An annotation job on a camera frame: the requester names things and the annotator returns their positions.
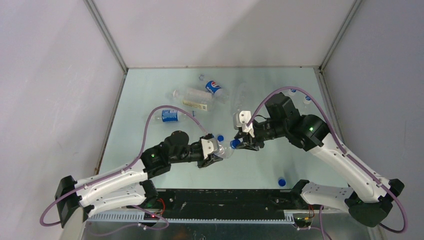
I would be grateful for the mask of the blue label pepsi bottle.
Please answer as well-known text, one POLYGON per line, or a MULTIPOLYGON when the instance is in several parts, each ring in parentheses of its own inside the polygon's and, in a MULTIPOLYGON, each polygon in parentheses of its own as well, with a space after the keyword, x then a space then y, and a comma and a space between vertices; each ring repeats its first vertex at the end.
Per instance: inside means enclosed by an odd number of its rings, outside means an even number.
POLYGON ((230 141, 222 141, 218 143, 218 151, 214 155, 221 159, 229 159, 234 151, 230 141))

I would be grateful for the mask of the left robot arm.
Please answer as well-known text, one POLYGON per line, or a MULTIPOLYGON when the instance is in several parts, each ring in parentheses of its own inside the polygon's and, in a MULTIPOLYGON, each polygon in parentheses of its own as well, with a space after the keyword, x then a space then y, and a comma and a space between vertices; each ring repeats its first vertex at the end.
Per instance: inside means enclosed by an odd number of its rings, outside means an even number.
POLYGON ((64 227, 74 212, 82 208, 82 219, 130 205, 153 208, 158 194, 152 178, 170 171, 172 164, 195 162, 205 168, 221 161, 222 142, 212 134, 189 143, 189 136, 175 131, 159 144, 143 151, 135 163, 127 163, 103 174, 75 180, 63 177, 55 194, 59 224, 64 227))

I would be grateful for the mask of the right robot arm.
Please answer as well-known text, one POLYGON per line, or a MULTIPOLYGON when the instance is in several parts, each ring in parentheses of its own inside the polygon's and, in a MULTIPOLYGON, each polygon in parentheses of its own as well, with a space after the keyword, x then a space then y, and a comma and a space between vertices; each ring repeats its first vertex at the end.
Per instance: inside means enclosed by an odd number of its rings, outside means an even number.
POLYGON ((380 225, 404 184, 397 178, 379 175, 357 159, 332 135, 325 121, 313 114, 300 114, 289 96, 275 94, 265 102, 265 107, 269 116, 262 122, 256 121, 249 111, 234 114, 234 127, 238 131, 235 147, 258 151, 265 141, 286 138, 293 146, 321 159, 347 182, 347 187, 334 187, 299 180, 290 196, 295 208, 322 205, 346 212, 364 226, 380 225))

